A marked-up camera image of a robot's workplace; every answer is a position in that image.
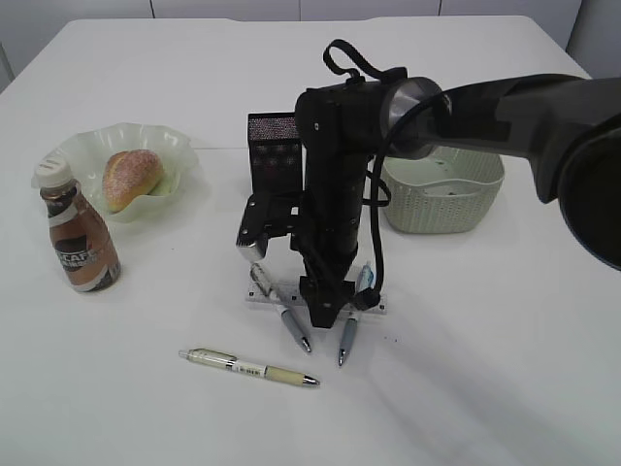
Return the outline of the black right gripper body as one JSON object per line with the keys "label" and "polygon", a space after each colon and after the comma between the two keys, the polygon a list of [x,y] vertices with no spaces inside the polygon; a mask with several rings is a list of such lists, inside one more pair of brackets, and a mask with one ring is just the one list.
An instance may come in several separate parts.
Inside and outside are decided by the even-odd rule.
{"label": "black right gripper body", "polygon": [[310,261],[304,262],[304,268],[299,289],[310,311],[324,308],[339,310],[353,298],[353,282],[325,277],[319,266]]}

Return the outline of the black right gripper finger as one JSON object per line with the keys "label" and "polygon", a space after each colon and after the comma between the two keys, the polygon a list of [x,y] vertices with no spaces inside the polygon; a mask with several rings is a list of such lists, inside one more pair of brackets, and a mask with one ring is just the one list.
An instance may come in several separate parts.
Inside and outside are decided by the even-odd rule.
{"label": "black right gripper finger", "polygon": [[317,300],[309,304],[310,322],[315,328],[332,328],[344,303]]}

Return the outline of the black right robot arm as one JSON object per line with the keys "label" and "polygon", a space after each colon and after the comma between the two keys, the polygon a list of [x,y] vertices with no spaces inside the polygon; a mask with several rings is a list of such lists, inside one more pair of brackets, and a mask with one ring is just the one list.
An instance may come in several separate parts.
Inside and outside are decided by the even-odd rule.
{"label": "black right robot arm", "polygon": [[363,208],[376,212],[384,160],[417,160],[433,149],[478,150],[526,159],[539,200],[557,201],[576,240],[612,268],[620,265],[620,82],[538,74],[440,88],[403,67],[378,70],[337,39],[352,66],[310,88],[294,117],[307,152],[298,249],[300,291],[318,328],[346,305],[365,311],[381,284],[356,291],[346,274],[358,250]]}

